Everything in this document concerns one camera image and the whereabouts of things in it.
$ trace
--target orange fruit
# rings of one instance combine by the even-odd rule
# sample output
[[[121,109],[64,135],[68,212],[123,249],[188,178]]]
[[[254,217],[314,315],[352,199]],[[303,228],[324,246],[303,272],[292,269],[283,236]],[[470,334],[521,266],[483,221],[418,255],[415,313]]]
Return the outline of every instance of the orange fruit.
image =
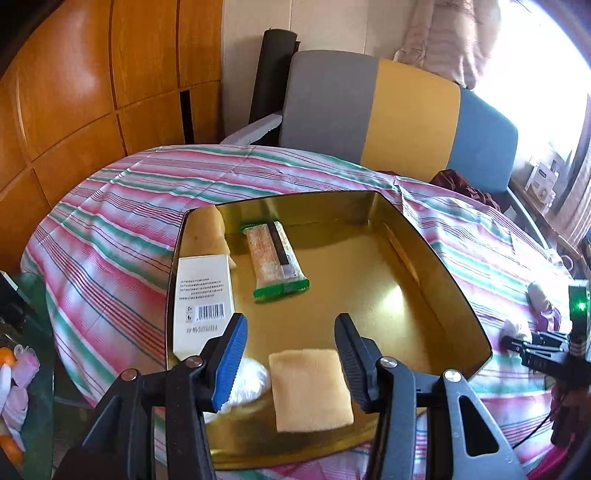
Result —
[[[12,350],[7,346],[0,348],[0,367],[4,364],[8,364],[8,366],[12,368],[15,363],[17,363],[17,358],[14,356],[14,353],[12,353]]]
[[[0,447],[14,466],[22,464],[22,452],[17,443],[8,435],[0,435]]]

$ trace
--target chair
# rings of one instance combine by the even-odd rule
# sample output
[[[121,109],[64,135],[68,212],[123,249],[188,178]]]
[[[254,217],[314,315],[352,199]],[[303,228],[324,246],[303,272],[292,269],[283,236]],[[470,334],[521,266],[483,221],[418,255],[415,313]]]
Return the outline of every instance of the chair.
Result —
[[[249,145],[281,126],[279,147],[430,181],[447,168],[510,205],[548,248],[509,189],[517,129],[474,93],[402,63],[332,50],[295,53],[282,112],[228,136]]]

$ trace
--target wall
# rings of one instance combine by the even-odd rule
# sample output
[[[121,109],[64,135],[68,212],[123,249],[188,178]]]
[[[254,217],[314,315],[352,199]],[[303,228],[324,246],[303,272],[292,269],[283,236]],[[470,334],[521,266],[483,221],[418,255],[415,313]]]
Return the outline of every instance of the wall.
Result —
[[[65,0],[0,79],[0,268],[64,194],[128,154],[220,136],[222,0]]]
[[[301,50],[328,49],[391,59],[402,46],[416,0],[225,0],[225,134],[248,124],[262,34],[294,31]]]

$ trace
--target gray panel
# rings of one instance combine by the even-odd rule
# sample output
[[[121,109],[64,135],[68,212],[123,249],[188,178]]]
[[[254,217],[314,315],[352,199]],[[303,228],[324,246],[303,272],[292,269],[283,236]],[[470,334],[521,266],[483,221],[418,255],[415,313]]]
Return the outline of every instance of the gray panel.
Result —
[[[374,101],[378,59],[333,50],[301,51],[291,61],[280,147],[359,164]]]

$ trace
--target blue panel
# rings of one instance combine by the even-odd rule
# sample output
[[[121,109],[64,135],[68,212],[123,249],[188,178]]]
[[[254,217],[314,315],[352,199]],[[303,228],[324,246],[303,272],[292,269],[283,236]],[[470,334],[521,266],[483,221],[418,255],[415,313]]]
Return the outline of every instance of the blue panel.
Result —
[[[515,125],[474,93],[460,88],[460,114],[447,168],[457,170],[479,190],[504,192],[516,150]]]

